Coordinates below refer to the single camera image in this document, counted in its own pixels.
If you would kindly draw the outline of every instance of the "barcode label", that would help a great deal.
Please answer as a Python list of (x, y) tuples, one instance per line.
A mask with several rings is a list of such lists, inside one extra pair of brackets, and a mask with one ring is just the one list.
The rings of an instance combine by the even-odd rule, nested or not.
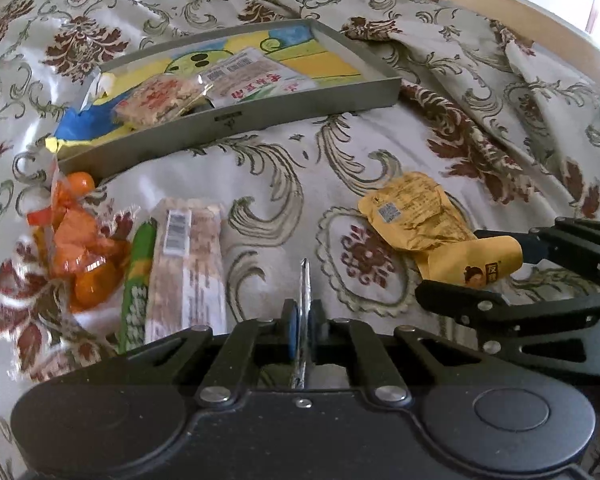
[(236, 61), (234, 64), (229, 65), (226, 69), (229, 72), (235, 72), (236, 70), (239, 70), (241, 68), (246, 67), (247, 65), (250, 65), (252, 63), (251, 59), (249, 59), (248, 57), (243, 57), (242, 59), (239, 59), (238, 61)]
[(378, 209), (382, 220), (384, 220), (387, 224), (393, 222), (398, 216), (400, 216), (400, 210), (392, 203), (389, 202), (384, 204), (380, 209)]
[(170, 210), (167, 217), (167, 231), (164, 236), (162, 254), (184, 256), (189, 254), (189, 232), (191, 231), (191, 211)]
[(214, 70), (213, 72), (210, 72), (209, 74), (206, 75), (206, 78), (209, 79), (209, 81), (213, 82), (217, 79), (220, 79), (221, 77), (224, 77), (226, 75), (226, 73), (224, 72), (224, 70), (220, 69), (220, 70)]

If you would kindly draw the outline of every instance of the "bed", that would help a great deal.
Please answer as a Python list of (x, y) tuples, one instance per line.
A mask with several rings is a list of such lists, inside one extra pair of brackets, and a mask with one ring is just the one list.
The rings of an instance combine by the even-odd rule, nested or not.
[[(186, 34), (297, 17), (392, 65), (403, 77), (400, 102), (197, 146), (94, 194), (94, 207), (129, 229), (115, 212), (150, 210), (165, 196), (224, 204), (229, 326), (277, 316), (307, 257), (330, 317), (382, 333), (414, 324), (475, 344), (469, 330), (418, 306), (415, 264), (357, 210), (403, 171), (436, 179), (473, 229), (600, 219), (600, 84), (475, 11), (443, 0), (12, 0), (0, 8), (0, 480), (25, 470), (8, 425), (19, 396), (114, 352), (106, 323), (78, 324), (68, 313), (27, 236), (24, 215), (48, 197), (45, 137), (100, 62)], [(497, 287), (512, 303), (595, 290), (545, 263)], [(598, 433), (586, 461), (600, 450)]]

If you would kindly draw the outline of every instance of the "blue and yellow picture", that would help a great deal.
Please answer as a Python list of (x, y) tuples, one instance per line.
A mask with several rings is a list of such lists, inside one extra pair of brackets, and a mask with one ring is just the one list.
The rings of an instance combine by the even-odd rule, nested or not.
[(55, 135), (46, 139), (46, 146), (58, 153), (61, 148), (96, 146), (126, 136), (133, 130), (126, 124), (115, 124), (112, 110), (139, 84), (161, 73), (195, 75), (247, 47), (259, 49), (270, 59), (311, 77), (322, 87), (362, 80), (358, 70), (324, 48), (306, 25), (238, 34), (192, 45), (195, 50), (177, 58), (168, 57), (168, 53), (161, 59), (154, 56), (137, 70), (115, 76), (109, 92), (87, 110), (67, 110)]

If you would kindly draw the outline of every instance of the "crumpled yellow wrapper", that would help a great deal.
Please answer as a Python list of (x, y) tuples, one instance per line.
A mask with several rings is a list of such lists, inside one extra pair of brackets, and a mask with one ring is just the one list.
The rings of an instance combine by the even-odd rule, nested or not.
[(522, 265), (512, 237), (476, 239), (442, 186), (424, 173), (394, 178), (358, 209), (392, 247), (409, 251), (424, 280), (482, 288)]

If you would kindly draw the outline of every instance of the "green package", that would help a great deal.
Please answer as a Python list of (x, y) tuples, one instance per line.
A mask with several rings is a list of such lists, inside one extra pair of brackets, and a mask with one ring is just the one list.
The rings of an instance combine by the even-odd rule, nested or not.
[(154, 259), (158, 222), (151, 218), (136, 231), (131, 245), (129, 268), (122, 297), (122, 323), (118, 353), (123, 354), (144, 344), (144, 320), (149, 293), (149, 276)]

